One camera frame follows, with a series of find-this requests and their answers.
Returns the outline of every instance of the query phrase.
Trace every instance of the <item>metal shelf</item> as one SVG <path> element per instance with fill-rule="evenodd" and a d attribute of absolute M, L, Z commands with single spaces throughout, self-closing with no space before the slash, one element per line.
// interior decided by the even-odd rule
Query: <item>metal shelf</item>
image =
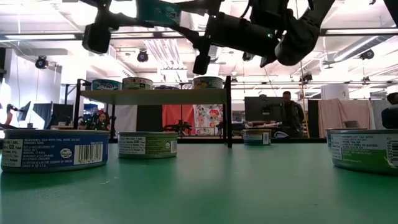
<path fill-rule="evenodd" d="M 226 95 L 226 89 L 81 91 L 81 96 L 111 105 L 225 104 Z"/>

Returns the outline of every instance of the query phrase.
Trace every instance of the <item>white wall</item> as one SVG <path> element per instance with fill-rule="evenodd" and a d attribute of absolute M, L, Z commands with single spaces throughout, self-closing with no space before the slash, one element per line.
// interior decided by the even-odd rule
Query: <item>white wall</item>
<path fill-rule="evenodd" d="M 34 103 L 58 103 L 61 74 L 51 69 L 37 69 L 33 62 L 18 57 L 12 49 L 7 49 L 5 68 L 5 81 L 10 89 L 8 103 L 20 108 L 31 101 L 26 121 L 18 124 L 14 114 L 11 125 L 26 127 L 27 123 L 33 123 L 35 128 L 43 128 L 45 121 L 34 112 L 30 114 Z"/>

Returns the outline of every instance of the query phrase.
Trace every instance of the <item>ceiling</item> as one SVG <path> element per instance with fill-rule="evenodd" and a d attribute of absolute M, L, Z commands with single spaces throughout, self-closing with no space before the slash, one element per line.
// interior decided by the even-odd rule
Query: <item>ceiling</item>
<path fill-rule="evenodd" d="M 73 0 L 0 0 L 0 34 L 50 34 L 83 32 L 84 26 L 93 22 L 96 9 Z M 221 10 L 227 14 L 239 17 L 246 7 L 247 0 L 226 0 Z M 289 8 L 295 15 L 302 15 L 308 7 L 307 0 L 290 0 Z M 123 1 L 112 4 L 113 12 L 123 12 L 135 16 L 135 2 Z M 206 19 L 201 16 L 183 13 L 181 26 L 199 30 L 205 25 Z M 322 28 L 380 28 L 391 27 L 392 18 L 383 1 L 377 0 L 369 5 L 364 0 L 336 0 L 329 11 Z M 140 27 L 123 27 L 119 32 L 148 31 Z M 357 57 L 346 57 L 330 66 L 323 65 L 323 61 L 331 60 L 333 54 L 342 54 L 344 50 L 355 47 L 374 37 L 320 37 L 315 49 L 301 63 L 286 67 L 279 62 L 259 68 L 260 57 L 249 62 L 243 62 L 242 52 L 230 48 L 214 48 L 214 56 L 218 57 L 209 73 L 220 75 L 236 75 L 239 82 L 290 82 L 298 81 L 302 72 L 310 72 L 314 81 L 360 81 L 364 76 L 370 79 L 386 81 L 398 78 L 398 65 L 395 58 L 398 56 L 397 37 L 387 39 L 371 49 L 375 57 L 371 60 L 361 60 Z M 15 43 L 0 42 L 6 47 L 15 48 Z M 104 61 L 99 57 L 88 54 L 79 40 L 63 41 L 28 41 L 21 42 L 19 48 L 24 54 L 35 56 L 32 49 L 41 49 L 48 52 L 49 59 L 58 64 L 66 63 L 71 57 L 83 57 L 90 65 L 92 77 L 122 77 L 120 70 L 126 69 L 136 75 L 150 77 L 155 82 L 188 81 L 195 74 L 192 73 L 196 52 L 192 44 L 186 39 L 165 40 L 137 40 L 117 39 L 111 41 L 116 51 L 115 57 L 108 57 Z M 145 63 L 137 61 L 140 49 L 147 49 L 149 60 Z M 384 88 L 384 85 L 373 88 Z M 300 88 L 298 85 L 273 86 L 273 88 Z"/>

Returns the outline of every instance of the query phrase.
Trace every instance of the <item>man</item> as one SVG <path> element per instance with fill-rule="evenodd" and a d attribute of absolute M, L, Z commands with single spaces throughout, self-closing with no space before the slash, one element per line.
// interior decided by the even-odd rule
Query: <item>man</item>
<path fill-rule="evenodd" d="M 383 126 L 387 129 L 398 129 L 398 92 L 387 96 L 391 106 L 381 112 Z"/>
<path fill-rule="evenodd" d="M 282 103 L 282 130 L 293 138 L 300 138 L 304 134 L 304 112 L 302 107 L 292 101 L 292 94 L 285 91 Z"/>

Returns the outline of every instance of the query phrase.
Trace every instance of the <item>computer monitor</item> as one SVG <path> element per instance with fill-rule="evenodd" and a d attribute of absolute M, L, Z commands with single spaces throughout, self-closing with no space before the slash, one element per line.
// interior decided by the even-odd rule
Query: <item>computer monitor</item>
<path fill-rule="evenodd" d="M 282 121 L 282 97 L 245 97 L 246 121 Z"/>
<path fill-rule="evenodd" d="M 27 112 L 29 111 L 30 102 L 18 110 L 18 121 L 25 121 Z"/>

